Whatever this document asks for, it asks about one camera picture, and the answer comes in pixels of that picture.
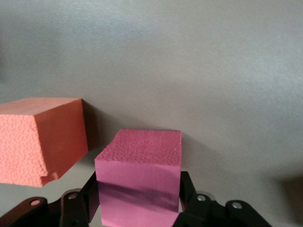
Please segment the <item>crimson foam cube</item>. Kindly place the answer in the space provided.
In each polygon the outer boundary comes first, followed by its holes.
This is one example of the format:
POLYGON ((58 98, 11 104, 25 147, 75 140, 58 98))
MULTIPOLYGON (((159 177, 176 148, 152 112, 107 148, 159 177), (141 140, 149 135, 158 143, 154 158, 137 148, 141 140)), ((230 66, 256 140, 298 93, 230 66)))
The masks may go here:
POLYGON ((104 226, 172 227, 179 209, 181 136, 122 129, 95 158, 104 226))

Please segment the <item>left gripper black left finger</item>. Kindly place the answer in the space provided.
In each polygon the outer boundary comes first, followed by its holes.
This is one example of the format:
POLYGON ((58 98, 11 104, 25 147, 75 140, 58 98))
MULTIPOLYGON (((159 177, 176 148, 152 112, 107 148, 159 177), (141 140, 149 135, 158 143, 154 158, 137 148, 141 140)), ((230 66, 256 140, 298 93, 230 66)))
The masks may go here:
POLYGON ((49 203, 31 197, 0 217, 0 227, 89 227, 99 207, 96 174, 81 189, 66 191, 49 203))

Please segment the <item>orange foam cube notched corner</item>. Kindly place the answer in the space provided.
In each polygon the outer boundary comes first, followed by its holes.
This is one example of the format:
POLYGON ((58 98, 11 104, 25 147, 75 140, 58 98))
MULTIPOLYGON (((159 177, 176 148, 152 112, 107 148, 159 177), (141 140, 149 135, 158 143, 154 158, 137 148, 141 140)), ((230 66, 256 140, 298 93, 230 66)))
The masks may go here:
POLYGON ((80 98, 0 104, 0 183, 43 187, 88 152, 80 98))

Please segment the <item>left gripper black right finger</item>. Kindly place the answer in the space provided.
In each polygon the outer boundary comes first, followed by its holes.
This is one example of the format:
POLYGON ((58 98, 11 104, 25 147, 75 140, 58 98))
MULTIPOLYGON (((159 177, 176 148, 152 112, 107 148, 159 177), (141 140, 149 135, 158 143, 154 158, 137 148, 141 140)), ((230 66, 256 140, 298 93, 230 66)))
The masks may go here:
POLYGON ((272 227, 244 201, 232 200, 223 206, 198 193, 187 171, 180 175, 179 198, 182 212, 172 227, 272 227))

